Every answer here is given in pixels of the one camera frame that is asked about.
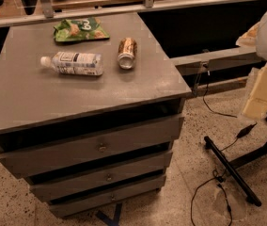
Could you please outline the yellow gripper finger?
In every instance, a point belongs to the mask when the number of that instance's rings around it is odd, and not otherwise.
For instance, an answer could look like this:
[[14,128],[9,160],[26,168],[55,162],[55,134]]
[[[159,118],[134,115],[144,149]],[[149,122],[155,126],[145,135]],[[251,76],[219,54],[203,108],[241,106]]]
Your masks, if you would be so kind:
[[254,24],[236,40],[236,44],[240,47],[255,47],[258,29],[259,23]]

